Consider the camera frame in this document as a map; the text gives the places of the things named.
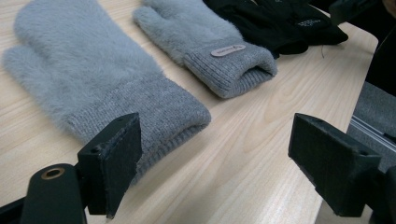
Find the fabric label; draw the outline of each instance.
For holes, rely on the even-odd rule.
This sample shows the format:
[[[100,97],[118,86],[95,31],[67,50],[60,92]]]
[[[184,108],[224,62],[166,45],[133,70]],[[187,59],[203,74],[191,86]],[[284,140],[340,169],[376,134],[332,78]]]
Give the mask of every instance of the fabric label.
[[[215,57],[223,57],[227,54],[231,54],[233,52],[236,52],[238,50],[245,49],[245,48],[246,48],[245,45],[232,45],[232,46],[225,47],[222,49],[215,49],[212,52],[210,52],[210,54]]]

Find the gray knit glove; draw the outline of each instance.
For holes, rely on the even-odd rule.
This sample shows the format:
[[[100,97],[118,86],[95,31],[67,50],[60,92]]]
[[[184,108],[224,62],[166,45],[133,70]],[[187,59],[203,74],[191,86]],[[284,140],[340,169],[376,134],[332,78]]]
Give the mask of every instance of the gray knit glove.
[[[134,12],[136,23],[218,96],[241,95],[276,74],[272,54],[245,42],[202,0],[143,0],[143,4]]]
[[[95,0],[32,1],[14,28],[22,45],[5,53],[4,67],[82,143],[114,118],[139,113],[137,178],[210,121],[207,109],[167,79]]]

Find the glove cuff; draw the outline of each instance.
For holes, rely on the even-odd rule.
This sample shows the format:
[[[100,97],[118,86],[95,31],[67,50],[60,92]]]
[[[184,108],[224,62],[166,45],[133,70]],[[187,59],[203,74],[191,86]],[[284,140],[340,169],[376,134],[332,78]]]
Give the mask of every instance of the glove cuff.
[[[111,120],[134,112],[139,113],[143,150],[134,181],[170,151],[200,132],[211,120],[200,102],[164,77],[119,86],[103,100],[69,115],[65,128],[87,143]]]
[[[190,49],[184,64],[222,98],[242,95],[277,72],[271,52],[238,38]]]

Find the wood grain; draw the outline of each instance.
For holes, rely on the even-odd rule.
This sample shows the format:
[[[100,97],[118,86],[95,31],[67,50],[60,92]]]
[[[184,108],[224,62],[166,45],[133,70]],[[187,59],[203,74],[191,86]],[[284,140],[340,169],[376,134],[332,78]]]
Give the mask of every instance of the wood grain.
[[[0,1],[0,53],[18,44],[12,24],[27,0]],[[174,64],[132,22],[139,1],[102,0],[110,17],[212,115],[211,124],[128,189],[111,223],[314,223],[321,199],[287,155],[294,113],[345,131],[376,46],[342,24],[338,46],[281,56],[277,76],[240,97],[221,100]],[[81,143],[60,132],[34,99],[0,67],[0,206],[25,195],[30,176],[74,164]],[[89,223],[107,223],[88,216]]]

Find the wooden table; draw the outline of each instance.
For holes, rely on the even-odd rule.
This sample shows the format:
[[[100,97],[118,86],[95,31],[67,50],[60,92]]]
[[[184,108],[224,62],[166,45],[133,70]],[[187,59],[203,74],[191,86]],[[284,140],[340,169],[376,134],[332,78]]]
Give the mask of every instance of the wooden table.
[[[27,0],[0,1],[0,53],[17,45],[16,13]],[[314,223],[321,198],[288,157],[296,112],[347,129],[376,39],[349,24],[338,46],[281,56],[278,74],[249,93],[221,100],[177,66],[132,22],[134,0],[102,0],[110,17],[210,110],[212,122],[126,192],[110,223]],[[0,206],[26,193],[39,169],[75,164],[82,144],[61,133],[0,67]],[[89,223],[106,223],[88,216]]]

